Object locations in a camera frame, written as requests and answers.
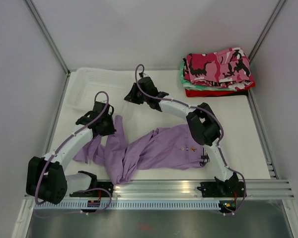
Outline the left aluminium frame post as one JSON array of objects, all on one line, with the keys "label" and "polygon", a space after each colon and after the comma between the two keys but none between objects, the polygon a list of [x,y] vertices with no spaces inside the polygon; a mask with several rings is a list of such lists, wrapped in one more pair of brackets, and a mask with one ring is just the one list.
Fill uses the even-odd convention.
[{"label": "left aluminium frame post", "polygon": [[36,25],[38,26],[43,38],[47,42],[49,48],[52,51],[52,54],[56,58],[58,64],[60,65],[61,69],[66,75],[69,75],[70,70],[68,69],[55,41],[53,40],[52,35],[50,34],[43,18],[41,17],[37,7],[35,6],[32,0],[23,0],[24,4],[26,5],[27,9],[29,10],[30,14],[32,15]]}]

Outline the red folded trousers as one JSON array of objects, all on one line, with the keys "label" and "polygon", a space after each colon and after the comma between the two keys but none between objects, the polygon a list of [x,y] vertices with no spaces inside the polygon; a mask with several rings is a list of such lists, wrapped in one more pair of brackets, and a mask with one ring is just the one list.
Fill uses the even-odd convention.
[{"label": "red folded trousers", "polygon": [[[233,84],[229,83],[225,87],[214,87],[214,88],[225,88],[225,89],[232,89],[237,91],[242,91],[242,90],[249,90],[252,87],[256,86],[255,81],[243,81],[243,82],[235,82]],[[230,96],[232,91],[196,91],[196,90],[188,90],[185,89],[185,95],[187,97],[220,97],[220,96]]]}]

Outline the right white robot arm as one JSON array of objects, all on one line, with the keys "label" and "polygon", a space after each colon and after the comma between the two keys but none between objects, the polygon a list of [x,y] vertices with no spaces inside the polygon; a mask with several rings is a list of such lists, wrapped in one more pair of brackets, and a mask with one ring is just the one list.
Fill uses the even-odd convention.
[{"label": "right white robot arm", "polygon": [[150,77],[135,82],[124,100],[138,105],[147,103],[151,109],[186,120],[193,140],[203,146],[215,174],[214,181],[201,182],[197,187],[203,197],[245,196],[245,181],[239,180],[238,173],[224,158],[221,149],[224,130],[207,103],[190,106],[175,100],[168,93],[158,91]]}]

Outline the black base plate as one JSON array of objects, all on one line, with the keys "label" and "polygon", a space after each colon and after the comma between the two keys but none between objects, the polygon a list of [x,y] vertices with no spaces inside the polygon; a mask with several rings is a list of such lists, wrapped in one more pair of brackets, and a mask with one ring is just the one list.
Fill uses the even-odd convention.
[{"label": "black base plate", "polygon": [[242,198],[245,192],[243,182],[237,182],[231,187],[215,181],[201,182],[197,189],[201,192],[203,198],[235,198],[236,196]]},{"label": "black base plate", "polygon": [[93,197],[93,198],[109,198],[114,191],[114,184],[108,181],[98,181],[93,183],[87,189],[70,193],[70,197]]}]

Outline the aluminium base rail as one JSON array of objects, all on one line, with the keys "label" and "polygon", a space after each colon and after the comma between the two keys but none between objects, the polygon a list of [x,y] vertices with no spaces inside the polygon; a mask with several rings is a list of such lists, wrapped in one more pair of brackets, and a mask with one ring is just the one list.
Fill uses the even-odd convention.
[{"label": "aluminium base rail", "polygon": [[[162,180],[149,181],[138,180],[128,184],[114,185],[114,198],[137,199],[137,198],[203,198],[201,192],[197,189],[202,181],[195,180]],[[291,199],[294,197],[288,181],[280,179],[260,179],[248,180],[244,183],[245,192],[243,198],[261,200],[261,199]],[[65,197],[70,196],[65,188],[56,189],[55,192],[44,190],[44,193],[39,193],[38,199],[53,204],[60,203]]]}]

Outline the green tie-dye folded trousers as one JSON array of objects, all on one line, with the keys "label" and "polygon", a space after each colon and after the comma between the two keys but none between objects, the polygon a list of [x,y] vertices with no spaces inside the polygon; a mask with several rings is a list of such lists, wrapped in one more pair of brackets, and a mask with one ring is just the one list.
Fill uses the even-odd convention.
[{"label": "green tie-dye folded trousers", "polygon": [[201,86],[201,85],[193,85],[190,81],[184,79],[184,63],[182,62],[180,65],[180,72],[179,72],[180,81],[185,89],[188,90],[196,90],[196,91],[232,91],[232,89],[225,89],[225,88],[214,88],[210,86]]}]

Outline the pink camouflage trousers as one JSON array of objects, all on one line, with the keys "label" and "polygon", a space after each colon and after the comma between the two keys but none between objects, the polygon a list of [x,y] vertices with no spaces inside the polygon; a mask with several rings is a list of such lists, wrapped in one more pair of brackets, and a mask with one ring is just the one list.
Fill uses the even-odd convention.
[{"label": "pink camouflage trousers", "polygon": [[239,91],[255,86],[248,56],[240,47],[208,54],[190,53],[183,78],[192,85]]}]

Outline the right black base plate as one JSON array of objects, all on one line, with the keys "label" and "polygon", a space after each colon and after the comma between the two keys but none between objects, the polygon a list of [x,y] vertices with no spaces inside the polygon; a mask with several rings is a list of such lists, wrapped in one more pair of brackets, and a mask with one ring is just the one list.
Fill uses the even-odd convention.
[{"label": "right black base plate", "polygon": [[236,196],[242,198],[245,192],[243,182],[237,182],[231,187],[215,181],[201,182],[197,189],[201,192],[203,198],[235,198]]}]

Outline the aluminium frame post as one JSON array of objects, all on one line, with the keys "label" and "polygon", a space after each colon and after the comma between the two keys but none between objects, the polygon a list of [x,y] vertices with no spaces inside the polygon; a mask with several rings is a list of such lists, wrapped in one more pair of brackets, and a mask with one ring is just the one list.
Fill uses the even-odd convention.
[{"label": "aluminium frame post", "polygon": [[285,5],[287,4],[287,0],[278,0],[277,4],[275,5],[273,11],[271,12],[266,24],[264,25],[263,30],[261,31],[258,39],[256,40],[250,54],[249,54],[249,59],[250,62],[252,62],[258,51],[260,50],[262,44],[264,43],[268,33],[270,32],[271,28],[273,27],[274,23],[276,22],[278,16],[280,15],[281,11],[283,10],[283,8],[285,7]]},{"label": "aluminium frame post", "polygon": [[37,7],[35,6],[32,0],[23,0],[24,4],[26,5],[27,9],[29,10],[30,14],[32,15],[36,25],[38,26],[43,38],[47,42],[49,48],[52,51],[52,54],[56,58],[58,64],[60,65],[61,69],[66,75],[69,75],[70,70],[68,69],[55,41],[53,40],[52,35],[50,34],[43,18],[41,17]]}]

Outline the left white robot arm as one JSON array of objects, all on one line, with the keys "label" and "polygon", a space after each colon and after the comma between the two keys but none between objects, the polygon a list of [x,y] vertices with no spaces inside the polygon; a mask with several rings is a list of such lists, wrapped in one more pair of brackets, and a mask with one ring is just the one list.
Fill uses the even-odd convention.
[{"label": "left white robot arm", "polygon": [[69,137],[56,150],[43,157],[34,156],[28,163],[26,194],[35,198],[36,204],[59,204],[73,193],[88,197],[98,192],[97,176],[79,171],[65,175],[65,170],[77,153],[95,138],[114,134],[114,108],[108,103],[94,102],[93,109],[76,122]]}]

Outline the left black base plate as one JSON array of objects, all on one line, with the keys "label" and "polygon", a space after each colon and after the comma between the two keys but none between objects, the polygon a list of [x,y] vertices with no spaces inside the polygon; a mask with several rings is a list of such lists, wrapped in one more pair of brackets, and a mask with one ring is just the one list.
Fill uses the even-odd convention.
[{"label": "left black base plate", "polygon": [[93,198],[109,198],[114,191],[114,184],[108,181],[98,181],[93,183],[87,189],[70,193],[70,197],[93,197]]}]

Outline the white plastic basket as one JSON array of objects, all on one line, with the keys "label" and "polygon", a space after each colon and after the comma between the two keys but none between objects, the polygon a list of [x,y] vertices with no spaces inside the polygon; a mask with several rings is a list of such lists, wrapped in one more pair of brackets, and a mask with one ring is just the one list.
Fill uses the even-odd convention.
[{"label": "white plastic basket", "polygon": [[82,67],[74,75],[66,104],[77,110],[91,110],[96,93],[104,91],[109,96],[109,104],[120,113],[133,85],[131,76],[120,71]]}]

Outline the right aluminium frame post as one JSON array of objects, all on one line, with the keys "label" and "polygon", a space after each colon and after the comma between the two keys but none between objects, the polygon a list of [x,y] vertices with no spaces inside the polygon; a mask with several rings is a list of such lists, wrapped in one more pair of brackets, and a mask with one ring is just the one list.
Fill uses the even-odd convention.
[{"label": "right aluminium frame post", "polygon": [[283,10],[283,8],[285,7],[285,5],[287,4],[287,0],[278,0],[277,4],[275,5],[273,11],[271,12],[266,24],[264,25],[263,30],[261,31],[258,39],[256,40],[250,54],[249,54],[249,59],[250,62],[252,62],[258,51],[260,50],[262,44],[264,43],[268,33],[270,32],[271,28],[273,27],[274,23],[276,22],[278,16],[280,15],[281,11]]}]

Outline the lilac trousers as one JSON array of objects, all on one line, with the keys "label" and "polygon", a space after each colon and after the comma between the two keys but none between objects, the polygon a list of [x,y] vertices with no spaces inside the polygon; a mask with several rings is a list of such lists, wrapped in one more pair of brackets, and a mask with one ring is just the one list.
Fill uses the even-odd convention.
[{"label": "lilac trousers", "polygon": [[123,118],[115,117],[116,132],[105,145],[97,136],[85,144],[74,161],[104,166],[113,184],[129,182],[137,170],[203,168],[209,161],[203,146],[196,143],[186,124],[158,127],[132,143],[127,143]]}]

